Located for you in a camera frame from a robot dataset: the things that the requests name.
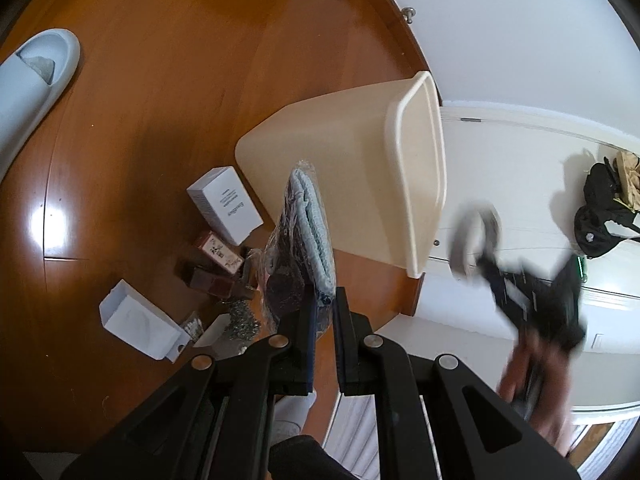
trash can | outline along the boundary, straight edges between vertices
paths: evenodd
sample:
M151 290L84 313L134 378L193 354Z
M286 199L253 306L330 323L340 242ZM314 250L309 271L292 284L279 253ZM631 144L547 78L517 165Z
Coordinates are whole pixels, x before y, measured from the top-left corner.
M273 221L308 160L334 249L423 272L447 187L431 73L285 106L238 141L236 160Z

plastic wrapped cloth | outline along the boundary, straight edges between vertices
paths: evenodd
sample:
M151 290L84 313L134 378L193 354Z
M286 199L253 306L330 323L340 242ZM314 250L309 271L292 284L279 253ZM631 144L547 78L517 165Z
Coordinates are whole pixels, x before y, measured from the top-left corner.
M308 162L297 163L289 175L282 213L260 267L268 330L275 332L282 316L300 308L305 286L312 285L320 337L331 324L335 264L316 172Z

white cabinet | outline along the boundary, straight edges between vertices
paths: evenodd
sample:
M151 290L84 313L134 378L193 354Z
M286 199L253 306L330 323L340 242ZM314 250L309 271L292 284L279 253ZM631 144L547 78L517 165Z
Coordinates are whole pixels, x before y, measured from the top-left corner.
M591 166L604 156L615 158L617 146L638 152L640 142L593 123L486 108L442 108L442 122L447 199L417 315L509 336L500 317L488 315L495 310L488 288L456 288L448 271L449 239L460 212L472 203L493 204L502 225L498 262L516 268L527 262L551 278L575 244L574 215L584 204L582 187ZM634 330L640 328L640 244L622 242L587 266L582 312L593 319L588 346L602 330L604 346L598 350L640 352L640 336L634 336L640 333ZM624 341L616 341L614 332L624 333Z

white sock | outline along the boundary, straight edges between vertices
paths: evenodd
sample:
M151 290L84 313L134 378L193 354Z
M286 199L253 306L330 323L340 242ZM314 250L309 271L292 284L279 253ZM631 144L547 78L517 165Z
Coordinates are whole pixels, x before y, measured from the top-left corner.
M273 408L270 446L299 435L314 402L315 390L306 397L286 396L276 402Z

